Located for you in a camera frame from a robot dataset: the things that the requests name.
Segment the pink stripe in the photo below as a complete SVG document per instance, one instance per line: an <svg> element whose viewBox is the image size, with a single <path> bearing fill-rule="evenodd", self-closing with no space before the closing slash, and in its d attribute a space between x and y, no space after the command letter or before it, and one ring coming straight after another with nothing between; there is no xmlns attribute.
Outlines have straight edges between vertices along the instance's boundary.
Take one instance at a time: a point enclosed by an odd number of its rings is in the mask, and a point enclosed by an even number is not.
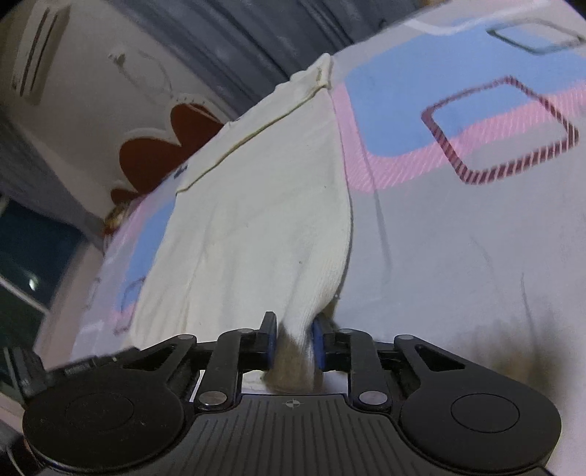
<svg viewBox="0 0 586 476"><path fill-rule="evenodd" d="M566 91L546 97L561 114L576 117L586 106L586 83L581 82ZM394 157L371 154L362 144L344 84L334 89L332 99L342 136L346 179L351 189L362 192L381 190L448 164L445 154L431 135L432 143L406 154ZM538 124L554 120L541 104L532 101L507 113L472 124L449 141L458 156L464 157L486 144L523 134Z"/></svg>
<svg viewBox="0 0 586 476"><path fill-rule="evenodd" d="M123 311L112 309L110 311L110 324L113 327L123 327L130 323L130 319L134 313L134 307L137 303L132 302L124 308Z"/></svg>

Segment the white towel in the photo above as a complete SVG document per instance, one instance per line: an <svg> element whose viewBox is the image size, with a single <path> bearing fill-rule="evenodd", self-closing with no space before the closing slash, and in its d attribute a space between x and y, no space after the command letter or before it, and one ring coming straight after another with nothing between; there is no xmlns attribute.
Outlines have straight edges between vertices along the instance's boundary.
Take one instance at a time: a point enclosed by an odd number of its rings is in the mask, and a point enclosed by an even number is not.
<svg viewBox="0 0 586 476"><path fill-rule="evenodd" d="M350 240L330 66L322 56L191 157L132 344L182 333L215 340L274 311L280 335L267 381L312 389L308 328L341 281ZM244 382L264 386L255 376Z"/></svg>

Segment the mattress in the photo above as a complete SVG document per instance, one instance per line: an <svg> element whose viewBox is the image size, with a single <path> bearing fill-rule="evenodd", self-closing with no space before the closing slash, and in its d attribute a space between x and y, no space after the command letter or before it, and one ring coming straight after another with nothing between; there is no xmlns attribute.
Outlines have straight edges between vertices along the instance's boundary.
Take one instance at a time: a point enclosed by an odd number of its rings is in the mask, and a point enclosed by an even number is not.
<svg viewBox="0 0 586 476"><path fill-rule="evenodd" d="M330 89L352 204L333 320L537 387L568 475L586 465L585 36L561 0L455 0L337 53ZM124 342L179 174L116 235L72 358Z"/></svg>

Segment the wall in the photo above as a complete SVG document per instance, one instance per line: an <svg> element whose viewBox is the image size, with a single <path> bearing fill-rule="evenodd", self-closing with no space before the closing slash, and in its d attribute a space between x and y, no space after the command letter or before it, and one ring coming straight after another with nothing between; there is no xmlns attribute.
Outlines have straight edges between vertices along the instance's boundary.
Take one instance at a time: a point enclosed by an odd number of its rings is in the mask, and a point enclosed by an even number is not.
<svg viewBox="0 0 586 476"><path fill-rule="evenodd" d="M104 256L94 246L83 244L71 260L35 343L35 352L45 368L69 361L88 292Z"/></svg>
<svg viewBox="0 0 586 476"><path fill-rule="evenodd" d="M13 12L10 11L0 22L0 45L4 45L6 43L6 39L8 37L8 30L10 30L10 27L12 25L12 19Z"/></svg>
<svg viewBox="0 0 586 476"><path fill-rule="evenodd" d="M27 103L9 89L9 82L33 4L23 1L12 15L0 62L0 103L41 144L48 163L92 211L105 207L103 197L113 186L127 183L118 164L124 133L164 128L169 90L202 94L234 117L163 46L102 0L72 2L40 104ZM113 50L125 52L130 80L108 59Z"/></svg>

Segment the dark window glass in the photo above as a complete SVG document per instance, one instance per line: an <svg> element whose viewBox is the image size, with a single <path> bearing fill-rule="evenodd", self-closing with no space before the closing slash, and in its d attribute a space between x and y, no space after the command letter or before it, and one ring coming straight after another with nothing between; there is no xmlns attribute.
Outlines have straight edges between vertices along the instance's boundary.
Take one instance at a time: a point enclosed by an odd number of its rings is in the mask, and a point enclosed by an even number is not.
<svg viewBox="0 0 586 476"><path fill-rule="evenodd" d="M0 348L32 349L43 317L43 312L0 286Z"/></svg>
<svg viewBox="0 0 586 476"><path fill-rule="evenodd" d="M75 228L10 201L0 216L0 275L49 306L80 240Z"/></svg>

